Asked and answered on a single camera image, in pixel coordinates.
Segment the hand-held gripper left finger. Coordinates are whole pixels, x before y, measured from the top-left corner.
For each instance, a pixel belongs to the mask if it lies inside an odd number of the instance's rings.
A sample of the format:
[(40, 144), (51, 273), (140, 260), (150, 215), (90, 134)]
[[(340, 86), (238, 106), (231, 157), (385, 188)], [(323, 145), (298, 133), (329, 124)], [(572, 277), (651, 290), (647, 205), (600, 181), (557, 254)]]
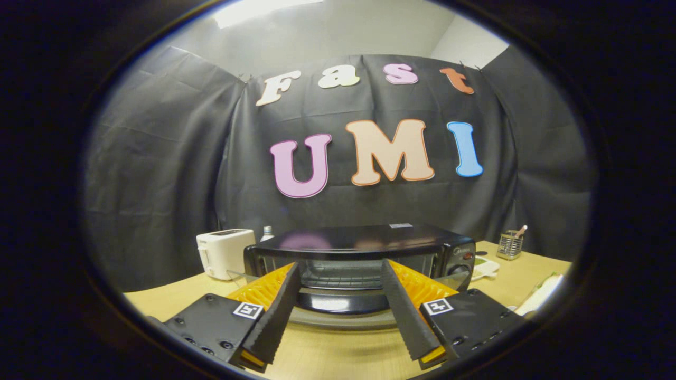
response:
[(162, 329), (193, 350), (251, 370), (273, 363), (301, 287), (293, 262), (223, 297), (201, 296)]

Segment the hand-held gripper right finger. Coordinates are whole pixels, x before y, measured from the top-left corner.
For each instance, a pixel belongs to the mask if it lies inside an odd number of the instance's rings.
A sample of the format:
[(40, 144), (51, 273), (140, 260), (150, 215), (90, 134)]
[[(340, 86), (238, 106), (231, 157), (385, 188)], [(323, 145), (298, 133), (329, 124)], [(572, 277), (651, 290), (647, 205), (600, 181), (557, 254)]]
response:
[(410, 358), (428, 369), (453, 366), (503, 344), (526, 319), (483, 291), (458, 291), (384, 259), (381, 283)]

